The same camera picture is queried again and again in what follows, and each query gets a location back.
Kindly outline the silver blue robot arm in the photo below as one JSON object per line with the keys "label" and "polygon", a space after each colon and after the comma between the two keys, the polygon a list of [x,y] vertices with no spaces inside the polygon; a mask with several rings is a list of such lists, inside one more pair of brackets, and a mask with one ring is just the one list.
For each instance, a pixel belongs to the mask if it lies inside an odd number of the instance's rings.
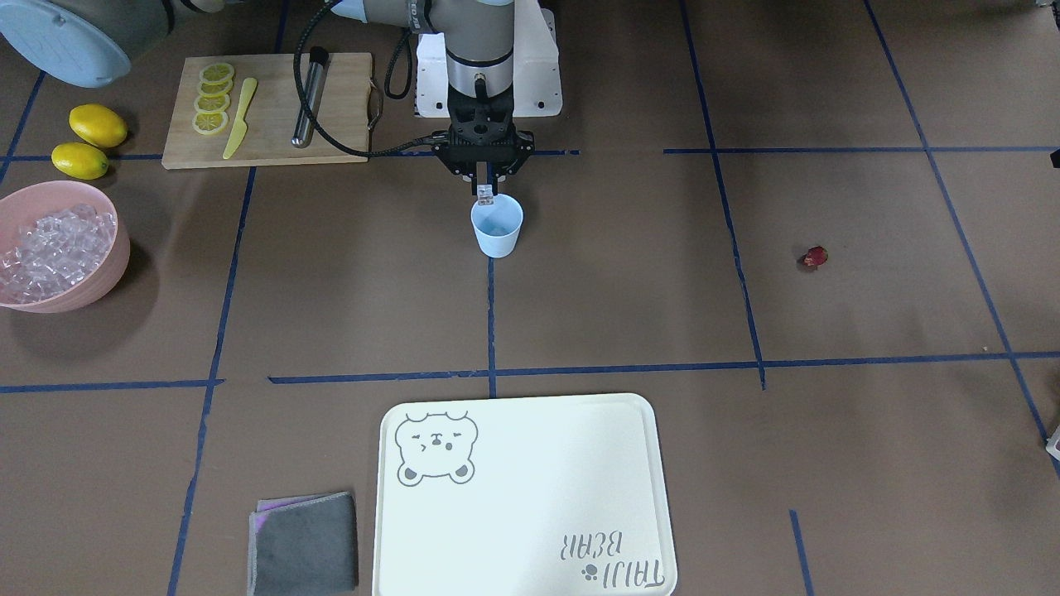
{"label": "silver blue robot arm", "polygon": [[[176,31],[237,31],[258,19],[255,1],[4,1],[2,38],[45,73],[80,88],[124,78],[132,64]],[[384,148],[382,156],[427,147],[450,174],[495,191],[534,153],[532,132],[514,123],[516,16],[513,1],[322,1],[296,39],[294,88],[308,123],[331,147],[358,158],[310,107],[302,63],[308,37],[328,16],[398,27],[405,36],[440,35],[446,51],[448,126]]]}

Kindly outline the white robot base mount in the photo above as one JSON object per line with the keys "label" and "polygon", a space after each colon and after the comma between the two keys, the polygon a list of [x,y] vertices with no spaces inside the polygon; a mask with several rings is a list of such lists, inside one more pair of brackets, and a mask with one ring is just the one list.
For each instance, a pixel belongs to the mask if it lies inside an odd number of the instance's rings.
{"label": "white robot base mount", "polygon": [[[537,1],[515,1],[514,8],[513,116],[555,117],[563,107],[563,90],[554,15]],[[420,36],[416,58],[414,117],[448,118],[446,37]]]}

